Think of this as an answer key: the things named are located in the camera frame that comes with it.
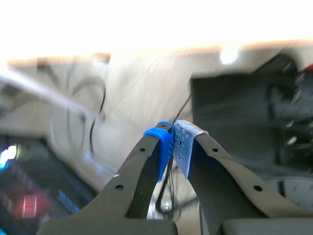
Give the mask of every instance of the hole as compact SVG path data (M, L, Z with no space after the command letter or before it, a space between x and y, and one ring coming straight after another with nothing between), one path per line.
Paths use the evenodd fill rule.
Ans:
M261 186L255 185L255 186L253 186L253 188L254 188L254 190L256 190L258 192L262 191L262 187Z
M122 185L117 185L117 186L115 186L115 189L116 189L117 191L122 191L122 190L124 189L124 186L122 186Z

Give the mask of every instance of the black cable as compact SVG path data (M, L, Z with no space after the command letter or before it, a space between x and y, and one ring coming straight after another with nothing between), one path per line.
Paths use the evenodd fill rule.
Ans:
M189 102L190 98L191 98L191 94L189 95L187 100L184 102L184 104L180 108L179 112L177 113L176 117L174 118L173 123L178 119L178 117L180 116L181 112L186 107L187 103ZM170 158L170 161L169 161L169 163L167 165L167 170L166 170L166 173L165 173L165 177L164 177L164 181L163 181L160 193L159 193L159 195L157 197L157 200L156 200L156 210L158 212L162 213L164 218L167 215L170 219L173 218L173 210L174 210L174 203L175 203L175 191L174 191L174 189L173 189L173 191L172 191L172 189L170 189L170 191L171 191L171 201L172 201L172 209L171 209L171 211L166 211L166 212L163 211L161 209L161 201L163 199L164 191L165 191L166 185L168 183L168 178L169 178L169 176L170 176L170 174L172 172L173 160L174 160L174 156L172 155L171 158ZM172 177L172 182L170 183L170 187L171 186L174 187L173 177Z
M164 191L165 191L165 187L166 187L166 185L167 185L167 181L168 181L168 178L169 178L171 169L172 169L173 160L174 160L174 157L173 157L173 155L172 155L171 158L170 158L170 161L168 162L167 169L166 169L166 173L165 173L165 177L164 177L164 181L163 181L163 184L162 184L160 193L159 193L159 195L158 195L158 197L157 197L157 200L156 200L156 210L157 210L158 212L162 213L164 217L165 217L165 213L164 213L164 211L161 209L161 201L162 201L162 198L163 198L163 195L164 195Z
M67 78L66 78L66 89L68 90L69 88L69 81L72 77L72 74L74 72L74 69L76 67L76 62L74 62L71 66L71 68L68 70L67 72ZM58 76L54 73L54 71L52 70L50 65L44 65L44 66L38 66L37 67L39 70L41 71L46 71L51 79L51 81L55 84L56 87L59 87L59 83L60 83L60 79L58 78ZM106 98L106 86L103 80L101 79L90 79L90 78L86 78L84 79L82 82L80 82L78 85L76 85L73 88L73 92L72 92L72 96L75 95L76 93L78 93L82 88L84 88L85 86L90 86L90 85L100 85L103 88L103 97L102 97L102 102L101 102L101 106L99 109L99 113L102 112L103 106L104 106L104 101ZM69 126L69 112L68 112L68 116L67 116L67 124L68 124L68 133L70 134L70 126ZM92 143L92 133L93 133L93 128L95 126L95 122L96 119L93 120L91 128L90 128L90 132L89 132L89 144L90 144L90 152L92 154L94 154L94 148L93 148L93 143Z
M99 109L99 113L102 112L105 99L106 99L106 88L104 88L103 90L103 98L102 98L101 106ZM92 143L92 133L93 133L93 128L94 128L95 123L96 123L96 119L93 120L91 128L90 128L90 133L89 133L90 152L92 154L94 154L94 148L93 148L93 143Z
M174 118L173 123L178 119L178 117L180 116L181 112L183 111L183 109L186 107L187 103L189 102L191 98L191 94L189 95L188 99L185 101L185 103L183 104L183 106L180 108L179 112L177 113L176 117Z

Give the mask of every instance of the blue light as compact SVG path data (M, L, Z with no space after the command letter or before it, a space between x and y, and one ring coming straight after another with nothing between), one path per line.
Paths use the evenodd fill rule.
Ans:
M0 171L7 167L7 161L16 157L17 147L12 145L0 153Z
M7 159L0 157L0 171L6 168L7 161L8 161Z
M0 229L0 235L6 235L6 233L2 229Z

